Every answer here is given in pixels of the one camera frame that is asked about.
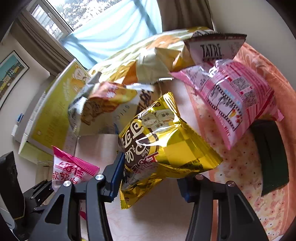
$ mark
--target metal screw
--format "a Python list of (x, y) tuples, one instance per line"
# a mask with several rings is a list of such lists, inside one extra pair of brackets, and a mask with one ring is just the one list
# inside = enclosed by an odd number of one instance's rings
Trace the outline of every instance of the metal screw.
[(195, 178), (196, 178), (197, 180), (201, 181), (201, 180), (204, 179), (204, 176), (201, 175), (201, 174), (197, 174), (197, 175), (195, 175)]
[(100, 180), (104, 179), (104, 175), (103, 174), (98, 174), (98, 175), (96, 175), (95, 179), (100, 181)]
[(233, 181), (228, 181), (227, 182), (227, 185), (229, 186), (229, 187), (234, 187), (235, 186), (235, 182), (233, 182)]
[(68, 186), (70, 186), (71, 185), (71, 181), (64, 181), (64, 183), (63, 183), (63, 185), (65, 186), (65, 187), (68, 187)]

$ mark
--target beige curtain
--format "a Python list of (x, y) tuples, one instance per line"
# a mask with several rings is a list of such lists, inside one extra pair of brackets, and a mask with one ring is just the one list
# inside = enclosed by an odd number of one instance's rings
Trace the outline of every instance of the beige curtain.
[(208, 0), (157, 0), (163, 31), (194, 26), (213, 28)]
[(74, 58), (27, 10), (18, 15), (10, 32), (54, 76), (63, 71)]

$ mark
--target pink candy bag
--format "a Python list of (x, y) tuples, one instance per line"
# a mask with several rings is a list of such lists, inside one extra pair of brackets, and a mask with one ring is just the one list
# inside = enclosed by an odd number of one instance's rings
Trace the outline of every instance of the pink candy bag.
[(217, 60), (209, 71), (193, 66), (171, 75), (191, 86), (203, 99), (228, 150), (255, 119), (266, 115), (277, 121), (284, 118), (265, 79), (241, 63)]
[(52, 188), (57, 191), (64, 181), (70, 180), (74, 184), (87, 182), (98, 174), (100, 168), (74, 157), (57, 147), (54, 150), (54, 167), (52, 173)]

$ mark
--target yellow snack bag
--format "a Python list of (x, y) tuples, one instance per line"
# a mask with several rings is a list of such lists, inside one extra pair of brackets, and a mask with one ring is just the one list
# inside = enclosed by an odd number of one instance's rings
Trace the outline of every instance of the yellow snack bag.
[(156, 34), (97, 63), (89, 74), (93, 76), (101, 72), (100, 82), (125, 85), (153, 84), (161, 78), (172, 77), (170, 72), (195, 65), (184, 41), (197, 32), (209, 34), (214, 31), (196, 26)]
[(119, 134), (125, 153), (121, 208), (129, 208), (166, 177), (211, 170), (222, 158), (180, 118), (168, 92)]

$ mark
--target cardboard box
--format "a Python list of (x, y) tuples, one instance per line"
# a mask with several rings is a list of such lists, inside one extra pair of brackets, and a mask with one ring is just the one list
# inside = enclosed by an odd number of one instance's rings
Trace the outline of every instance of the cardboard box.
[(52, 145), (73, 155), (77, 137), (73, 133), (67, 110), (71, 101), (90, 78), (73, 60), (38, 101), (26, 126), (19, 155), (37, 164), (53, 161)]

